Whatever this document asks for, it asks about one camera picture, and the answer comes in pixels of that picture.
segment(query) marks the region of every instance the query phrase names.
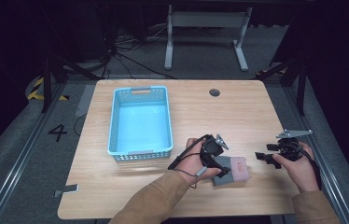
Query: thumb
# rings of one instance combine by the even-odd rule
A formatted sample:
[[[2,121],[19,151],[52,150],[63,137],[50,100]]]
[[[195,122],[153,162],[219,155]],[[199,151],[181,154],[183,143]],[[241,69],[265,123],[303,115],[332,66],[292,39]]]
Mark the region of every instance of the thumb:
[[[221,173],[221,170],[218,168],[207,168],[206,171],[201,175],[201,179],[212,178],[215,175]]]
[[[289,165],[290,161],[277,153],[273,154],[272,157],[274,160],[279,162],[279,164],[283,165],[285,168],[287,168],[287,166]]]

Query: white stand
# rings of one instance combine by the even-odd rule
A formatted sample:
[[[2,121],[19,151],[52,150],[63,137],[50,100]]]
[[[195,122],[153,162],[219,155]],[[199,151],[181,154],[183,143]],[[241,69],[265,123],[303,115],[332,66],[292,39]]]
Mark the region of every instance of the white stand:
[[[232,27],[241,30],[238,40],[233,40],[233,46],[242,71],[247,71],[248,67],[241,46],[251,11],[252,7],[249,7],[246,12],[173,12],[173,7],[170,5],[167,22],[168,44],[166,47],[165,69],[172,69],[174,52],[173,27]]]

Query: basket handle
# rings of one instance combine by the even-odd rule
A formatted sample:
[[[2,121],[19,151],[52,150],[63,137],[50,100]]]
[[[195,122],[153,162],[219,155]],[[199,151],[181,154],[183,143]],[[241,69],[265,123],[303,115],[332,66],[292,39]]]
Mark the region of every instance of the basket handle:
[[[132,87],[131,93],[132,94],[150,94],[151,87]]]
[[[145,151],[132,151],[129,152],[128,155],[140,155],[140,154],[150,154],[153,153],[153,150],[145,150]]]

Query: human hand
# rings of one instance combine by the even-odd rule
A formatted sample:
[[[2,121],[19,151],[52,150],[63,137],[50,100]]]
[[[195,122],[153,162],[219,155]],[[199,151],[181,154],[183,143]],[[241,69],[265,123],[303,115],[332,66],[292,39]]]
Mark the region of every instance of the human hand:
[[[305,143],[300,142],[302,147],[313,159],[314,153],[312,149]],[[319,190],[314,168],[309,163],[308,158],[302,156],[297,161],[290,161],[279,154],[273,154],[273,159],[283,165],[288,172],[291,180],[297,185],[300,193]]]
[[[196,140],[196,138],[189,138],[186,148]],[[188,182],[189,185],[194,185],[202,179],[212,178],[221,173],[221,170],[218,168],[207,168],[203,174],[196,176],[196,174],[203,168],[200,153],[204,141],[205,140],[203,139],[201,142],[197,143],[189,152],[187,152],[186,155],[184,155],[184,159],[175,167],[175,170]]]

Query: sleeve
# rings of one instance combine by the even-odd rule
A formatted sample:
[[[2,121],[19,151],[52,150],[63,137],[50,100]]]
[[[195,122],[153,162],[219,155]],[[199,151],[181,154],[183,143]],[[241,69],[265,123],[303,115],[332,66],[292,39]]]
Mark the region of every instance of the sleeve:
[[[298,194],[292,198],[292,201],[298,223],[341,223],[320,190]]]
[[[176,171],[163,176],[136,192],[110,224],[159,224],[166,220],[189,189]]]

